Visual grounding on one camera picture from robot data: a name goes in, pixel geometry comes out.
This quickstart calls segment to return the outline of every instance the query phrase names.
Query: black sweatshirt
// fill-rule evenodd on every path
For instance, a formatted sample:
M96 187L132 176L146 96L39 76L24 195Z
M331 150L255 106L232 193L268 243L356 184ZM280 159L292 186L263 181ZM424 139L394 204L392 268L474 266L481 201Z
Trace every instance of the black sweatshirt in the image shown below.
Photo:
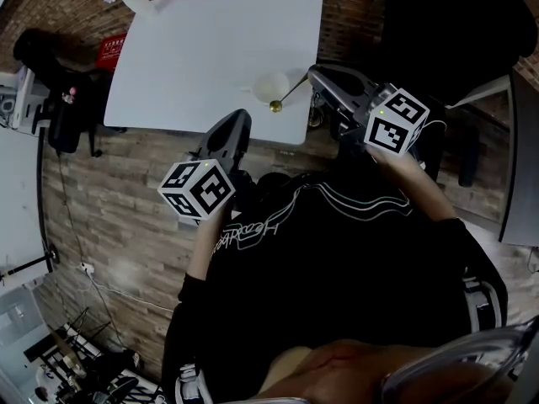
M179 367L196 362L214 402L236 401L295 346L440 346L470 332L466 267L505 316L504 283L461 221L430 221L369 163L294 178L225 226L206 282L186 276L163 389L173 402Z

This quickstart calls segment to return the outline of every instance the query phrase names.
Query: power outlet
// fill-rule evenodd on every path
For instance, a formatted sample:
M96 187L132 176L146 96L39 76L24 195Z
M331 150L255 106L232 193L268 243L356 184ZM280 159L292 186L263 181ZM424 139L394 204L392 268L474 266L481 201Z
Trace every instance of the power outlet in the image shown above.
M88 274L90 277L93 277L93 273L95 272L95 268L90 263L81 262L81 264L79 265L79 268L85 274Z

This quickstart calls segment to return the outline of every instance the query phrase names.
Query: person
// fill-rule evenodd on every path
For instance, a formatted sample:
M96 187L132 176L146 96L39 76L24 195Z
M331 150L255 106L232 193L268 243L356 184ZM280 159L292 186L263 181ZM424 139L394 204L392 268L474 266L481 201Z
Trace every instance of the person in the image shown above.
M56 402L56 391L61 386L61 381L54 372L42 364L35 373L35 381L38 387L34 393L42 402Z
M169 402L373 402L408 364L432 366L433 348L505 324L504 282L436 183L408 153L367 151L325 174L263 177L251 208L200 224L166 337ZM497 313L480 327L466 295L477 282ZM492 377L471 361L440 367L398 402L482 383L504 400L509 378Z

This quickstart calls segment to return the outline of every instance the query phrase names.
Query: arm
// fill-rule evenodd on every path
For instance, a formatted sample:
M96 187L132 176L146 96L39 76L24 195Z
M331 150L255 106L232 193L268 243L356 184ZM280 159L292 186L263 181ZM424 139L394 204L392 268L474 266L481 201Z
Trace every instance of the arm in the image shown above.
M200 342L205 331L204 290L204 281L186 275L178 295L180 303L176 306L168 325L161 368L161 387L170 404L181 404L175 400L176 380L180 369L197 362Z
M205 275L210 266L213 248L216 246L217 241L219 241L223 221L230 212L229 205L223 205L213 217L200 223L196 232L193 257L187 268L187 275L202 281L205 280Z
M409 153L398 157L371 146L367 151L380 166L384 177L401 189L432 221L456 218L449 200Z

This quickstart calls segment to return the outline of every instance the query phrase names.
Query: brick wall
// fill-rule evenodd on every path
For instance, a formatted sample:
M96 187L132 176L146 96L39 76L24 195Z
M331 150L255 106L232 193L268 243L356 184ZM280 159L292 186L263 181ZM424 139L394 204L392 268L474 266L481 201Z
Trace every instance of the brick wall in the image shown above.
M361 61L380 40L385 0L324 0L321 58ZM539 0L525 0L539 19ZM64 59L81 65L95 60L101 40L127 31L132 12L120 1L7 0L0 10L0 70L14 72L14 41L28 28L57 34L57 49ZM520 59L517 69L539 89L539 50Z
M539 24L539 0L524 0L528 8L531 10L536 23ZM516 70L526 78L531 85L539 90L539 46L536 47L534 53L527 57L521 58L515 66Z

